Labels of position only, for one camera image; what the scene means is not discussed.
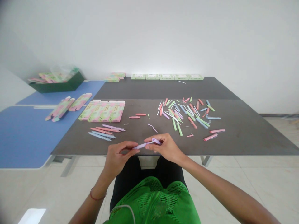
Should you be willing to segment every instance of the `stack of pen boxes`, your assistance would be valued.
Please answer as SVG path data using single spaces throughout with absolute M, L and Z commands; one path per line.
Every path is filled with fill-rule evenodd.
M 136 80 L 203 80 L 201 75 L 173 75 L 173 74 L 133 74 L 131 79 Z

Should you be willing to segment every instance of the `blue table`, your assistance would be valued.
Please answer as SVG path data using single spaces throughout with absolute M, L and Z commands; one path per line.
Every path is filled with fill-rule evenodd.
M 60 121 L 52 122 L 45 121 L 45 118 L 53 109 L 34 109 L 31 106 L 18 105 L 55 105 L 67 96 L 77 99 L 83 93 L 92 93 L 95 96 L 104 83 L 83 82 L 72 92 L 35 92 L 17 105 L 0 112 L 0 168 L 42 167 L 84 110 L 83 107 L 76 112 L 68 111 Z
M 83 82 L 75 91 L 72 92 L 55 92 L 55 93 L 32 93 L 30 96 L 21 100 L 17 105 L 55 105 L 58 104 L 62 99 L 71 96 L 72 98 L 79 98 L 84 93 L 92 93 L 93 96 L 99 91 L 103 86 L 104 81 L 88 81 Z

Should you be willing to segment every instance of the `green mesh vest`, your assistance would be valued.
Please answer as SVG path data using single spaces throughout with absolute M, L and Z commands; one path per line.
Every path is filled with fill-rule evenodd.
M 105 223 L 200 223 L 198 213 L 186 186 L 175 181 L 163 189 L 155 177 L 147 177 L 116 205 L 128 205 L 112 211 Z

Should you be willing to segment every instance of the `green box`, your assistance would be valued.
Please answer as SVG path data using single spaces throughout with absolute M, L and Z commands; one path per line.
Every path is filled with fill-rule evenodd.
M 189 75 L 189 76 L 190 76 L 189 80 L 203 80 L 204 79 L 204 77 L 201 75 Z
M 160 79 L 160 75 L 158 74 L 155 74 L 155 75 L 152 75 L 152 74 L 148 74 L 148 75 L 145 75 L 145 79 Z
M 84 81 L 84 77 L 81 72 L 77 72 L 73 77 L 71 77 L 67 82 L 59 83 L 29 83 L 29 86 L 34 88 L 40 93 L 49 93 L 49 92 L 69 92 L 75 91 L 81 83 Z
M 133 74 L 131 76 L 131 79 L 145 79 L 145 75 L 144 74 Z
M 174 80 L 174 75 L 160 75 L 161 80 Z
M 189 80 L 190 75 L 174 75 L 174 80 Z

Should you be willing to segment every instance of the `table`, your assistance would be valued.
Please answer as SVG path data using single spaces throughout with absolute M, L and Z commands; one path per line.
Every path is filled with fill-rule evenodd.
M 147 129 L 147 123 L 154 125 L 161 133 L 169 132 L 172 137 L 176 135 L 175 141 L 185 154 L 206 155 L 204 166 L 208 165 L 212 156 L 299 155 L 297 146 L 214 77 L 206 77 L 203 81 L 185 82 L 186 84 L 174 80 L 131 80 L 130 78 L 119 82 L 106 82 L 94 99 L 126 101 L 122 120 L 117 123 L 117 126 L 130 123 L 124 126 L 127 129 L 126 133 L 118 133 L 117 139 L 106 142 L 88 134 L 90 127 L 100 126 L 101 123 L 76 120 L 52 155 L 106 155 L 107 146 L 111 143 L 123 140 L 142 143 L 143 139 L 155 134 L 151 129 Z M 161 99 L 181 99 L 183 96 L 185 98 L 193 96 L 194 100 L 208 99 L 216 109 L 215 115 L 222 117 L 220 121 L 212 121 L 212 128 L 209 130 L 225 128 L 227 131 L 219 134 L 219 137 L 212 141 L 203 142 L 203 137 L 209 133 L 197 123 L 198 130 L 195 133 L 192 131 L 195 136 L 186 140 L 186 137 L 180 137 L 174 132 L 172 123 L 166 118 L 157 119 L 157 107 Z M 151 119 L 128 120 L 128 117 L 135 113 L 150 114 Z M 189 134 L 185 127 L 182 131 L 185 136 Z M 140 155 L 153 155 L 153 152 L 143 149 Z
M 104 81 L 83 82 L 75 91 L 35 92 L 16 105 L 0 112 L 0 168 L 38 169 L 47 161 L 62 161 L 64 157 L 51 156 L 74 121 L 84 110 L 67 112 L 58 122 L 45 121 L 53 109 L 34 109 L 34 106 L 56 105 L 67 96 L 78 98 L 83 93 L 95 95 Z

